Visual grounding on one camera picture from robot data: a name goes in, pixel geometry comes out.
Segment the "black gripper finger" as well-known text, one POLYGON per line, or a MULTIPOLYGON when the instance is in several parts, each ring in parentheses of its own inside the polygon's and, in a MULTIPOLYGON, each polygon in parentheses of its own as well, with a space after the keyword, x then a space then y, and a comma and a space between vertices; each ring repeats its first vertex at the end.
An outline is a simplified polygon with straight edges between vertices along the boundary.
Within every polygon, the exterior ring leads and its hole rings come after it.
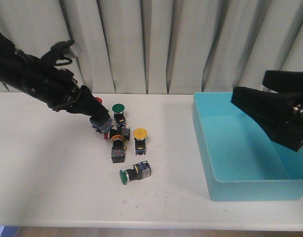
POLYGON ((303 93, 303 72, 268 70, 263 86, 278 93, 303 93))
POLYGON ((75 103, 75 114, 83 114, 98 120, 108 120, 109 111, 92 95, 90 89, 83 85, 75 103))
POLYGON ((271 93, 238 86, 231 102, 271 141, 296 152, 303 147, 303 93, 271 93))

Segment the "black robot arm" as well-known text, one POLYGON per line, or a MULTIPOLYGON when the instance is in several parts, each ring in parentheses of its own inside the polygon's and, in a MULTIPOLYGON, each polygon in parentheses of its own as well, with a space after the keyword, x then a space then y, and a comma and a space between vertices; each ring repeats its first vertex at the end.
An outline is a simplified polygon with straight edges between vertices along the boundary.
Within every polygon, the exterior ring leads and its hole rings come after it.
POLYGON ((100 122, 110 119, 109 111, 87 86, 78 86, 71 71, 17 50, 1 32, 0 81, 45 102, 56 112, 83 114, 100 122))

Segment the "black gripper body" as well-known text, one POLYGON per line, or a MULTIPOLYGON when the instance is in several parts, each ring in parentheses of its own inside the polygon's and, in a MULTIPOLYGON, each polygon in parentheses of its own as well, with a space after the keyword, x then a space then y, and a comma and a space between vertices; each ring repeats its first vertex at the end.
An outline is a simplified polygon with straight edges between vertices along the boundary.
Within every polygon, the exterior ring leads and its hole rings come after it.
POLYGON ((45 102, 54 111, 80 113, 87 98, 86 86, 79 87, 74 74, 65 68, 80 48, 74 40, 55 43, 41 58, 23 53, 23 92, 45 102))

